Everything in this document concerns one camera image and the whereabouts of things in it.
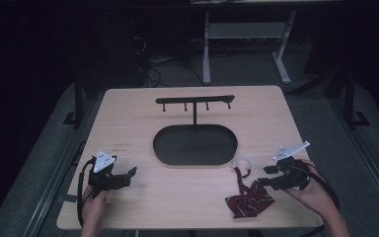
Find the cloth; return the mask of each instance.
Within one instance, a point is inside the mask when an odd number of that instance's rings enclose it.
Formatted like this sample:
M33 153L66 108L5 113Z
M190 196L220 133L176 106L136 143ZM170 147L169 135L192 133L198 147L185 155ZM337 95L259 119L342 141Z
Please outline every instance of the cloth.
M227 205L235 214L233 218L257 217L259 213L274 203L274 199L258 180L255 180L250 188L243 184L242 179L251 174L251 169L248 170L248 174L245 176L242 176L238 167L235 168L235 171L238 177L240 194L225 199Z

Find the black tray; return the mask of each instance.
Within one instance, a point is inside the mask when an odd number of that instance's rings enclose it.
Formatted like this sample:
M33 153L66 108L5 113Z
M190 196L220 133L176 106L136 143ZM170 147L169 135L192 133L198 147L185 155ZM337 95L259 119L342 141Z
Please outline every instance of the black tray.
M222 165L237 147L235 134L218 124L166 126L153 139L156 156L167 165Z

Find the table top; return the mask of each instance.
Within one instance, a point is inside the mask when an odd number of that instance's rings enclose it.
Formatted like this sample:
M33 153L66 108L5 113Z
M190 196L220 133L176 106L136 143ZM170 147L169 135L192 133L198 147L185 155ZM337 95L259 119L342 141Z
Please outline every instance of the table top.
M153 138L165 126L191 124L192 108L162 105L158 98L234 95L229 110L222 102L197 109L198 124L221 124L238 139L236 155L251 159L252 173L244 180L272 178L265 166L274 165L278 146L302 143L280 88L276 86L112 89L102 101L68 194L76 196L79 173L100 149L116 155L113 174L137 167L130 187L110 191L106 228L202 229L315 227L321 218L283 191L266 187L275 199L258 217L234 219L225 198L239 194L232 162L219 166L169 166L154 153ZM309 159L306 150L295 158ZM245 173L246 164L239 167ZM85 175L84 187L88 183ZM79 229L76 202L65 201L57 219L61 229Z

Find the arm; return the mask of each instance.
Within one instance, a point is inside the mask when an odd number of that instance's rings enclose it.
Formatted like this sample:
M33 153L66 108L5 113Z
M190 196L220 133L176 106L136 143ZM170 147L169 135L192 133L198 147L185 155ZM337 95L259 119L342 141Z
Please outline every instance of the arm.
M314 166L314 163L311 161L302 161ZM310 172L319 176L316 169L311 166L309 166L309 168ZM349 237L349 232L343 216L338 211L328 193L314 179L311 179L309 185L302 191L295 189L284 191L322 217L328 236Z
M101 191L96 197L90 196L92 187L88 186L83 193L83 217L81 237L96 237L103 229L103 214L106 208L108 191Z

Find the gray floor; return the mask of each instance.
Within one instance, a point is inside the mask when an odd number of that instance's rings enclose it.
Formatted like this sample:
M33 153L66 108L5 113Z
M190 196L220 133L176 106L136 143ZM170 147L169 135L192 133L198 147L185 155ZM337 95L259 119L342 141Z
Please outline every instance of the gray floor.
M286 92L308 82L314 75L304 75L310 43L291 43L283 60L292 79L290 85L280 82L271 59L274 45L260 46L245 53L211 58L211 86L278 85ZM195 56L188 63L181 62L156 66L162 75L162 83L171 87L200 86L194 74L202 75L201 58ZM157 74L150 73L152 78ZM336 100L325 98L325 83L301 96L286 96L303 139L311 142L310 158L326 175L341 200L341 212L345 216L351 236L379 236L379 178L368 169L371 164L379 170L379 112L369 94L356 87L355 108L365 113L371 126L351 130L341 117L342 96ZM74 111L73 86L64 95L42 131L36 146L0 208L0 236L79 236L79 231L65 231L55 222L76 166L61 165L68 157L76 160L76 151L85 142L98 112L101 98L85 99L84 122L74 129L62 124L66 115ZM49 189L55 197L49 197ZM297 236L305 229L267 229L264 236ZM135 231L105 230L103 236L134 236ZM139 236L189 236L186 231L146 230ZM247 236L245 230L202 230L196 236Z

